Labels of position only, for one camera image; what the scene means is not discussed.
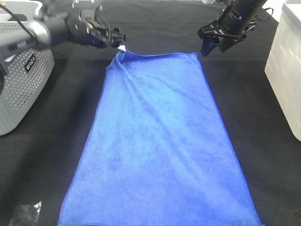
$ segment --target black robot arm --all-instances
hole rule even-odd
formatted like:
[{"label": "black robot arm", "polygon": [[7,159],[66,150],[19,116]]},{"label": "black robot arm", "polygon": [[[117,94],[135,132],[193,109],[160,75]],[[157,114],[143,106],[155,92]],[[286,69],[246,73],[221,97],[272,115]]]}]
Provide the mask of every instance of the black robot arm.
[{"label": "black robot arm", "polygon": [[[101,0],[74,0],[70,7],[71,13],[57,15],[43,10],[43,16],[24,24],[15,18],[23,29],[0,36],[0,58],[7,59],[30,48],[49,48],[67,40],[97,48],[116,48],[125,41],[119,28],[111,30],[107,22],[103,23]],[[0,4],[0,8],[14,16],[4,5]]]},{"label": "black robot arm", "polygon": [[216,20],[199,29],[198,35],[203,40],[201,53],[207,56],[215,47],[225,52],[235,44],[246,39],[246,33],[256,23],[254,16],[267,0],[217,0],[223,1],[226,7]]}]

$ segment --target gray storage basket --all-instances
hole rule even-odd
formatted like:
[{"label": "gray storage basket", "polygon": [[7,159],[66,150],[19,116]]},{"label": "gray storage basket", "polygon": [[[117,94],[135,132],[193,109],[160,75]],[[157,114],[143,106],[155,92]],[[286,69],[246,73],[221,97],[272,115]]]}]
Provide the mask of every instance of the gray storage basket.
[{"label": "gray storage basket", "polygon": [[[29,0],[1,2],[4,2],[14,14],[26,16],[28,21],[40,14],[42,6],[38,1]],[[0,10],[0,19],[3,20],[5,17],[7,14]],[[0,35],[20,29],[17,22],[7,20],[0,22]],[[32,55],[36,62],[27,73],[24,66]],[[45,86],[53,67],[54,59],[50,49],[43,51],[30,49],[16,55],[9,62],[4,89],[0,94],[0,136],[11,132],[20,123]]]}]

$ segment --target white storage bin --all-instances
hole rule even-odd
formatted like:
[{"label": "white storage bin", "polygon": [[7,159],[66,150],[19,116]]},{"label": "white storage bin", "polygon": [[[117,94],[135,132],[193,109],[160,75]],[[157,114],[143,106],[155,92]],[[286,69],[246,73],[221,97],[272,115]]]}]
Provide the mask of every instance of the white storage bin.
[{"label": "white storage bin", "polygon": [[271,47],[265,73],[288,124],[301,141],[301,0],[288,0]]}]

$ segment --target black table surface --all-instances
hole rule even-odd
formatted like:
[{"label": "black table surface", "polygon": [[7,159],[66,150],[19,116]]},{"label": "black table surface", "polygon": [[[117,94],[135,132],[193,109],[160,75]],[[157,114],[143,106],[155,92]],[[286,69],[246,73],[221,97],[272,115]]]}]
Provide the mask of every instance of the black table surface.
[{"label": "black table surface", "polygon": [[[71,0],[56,1],[64,11]],[[127,34],[137,54],[199,52],[200,26],[216,19],[222,3],[104,1],[103,15]],[[259,22],[229,51],[199,55],[210,89],[267,226],[301,225],[301,142],[293,135],[264,72],[277,28]],[[0,137],[0,225],[18,204],[42,201],[39,226],[57,224],[99,101],[105,69],[118,51],[64,43],[55,67],[19,126]]]}]

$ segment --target microfiber towel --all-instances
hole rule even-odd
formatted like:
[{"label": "microfiber towel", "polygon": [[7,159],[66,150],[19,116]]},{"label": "microfiber towel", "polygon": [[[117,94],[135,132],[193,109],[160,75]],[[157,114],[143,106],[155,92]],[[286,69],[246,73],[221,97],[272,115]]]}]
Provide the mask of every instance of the microfiber towel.
[{"label": "microfiber towel", "polygon": [[119,52],[59,226],[261,226],[197,54]]}]

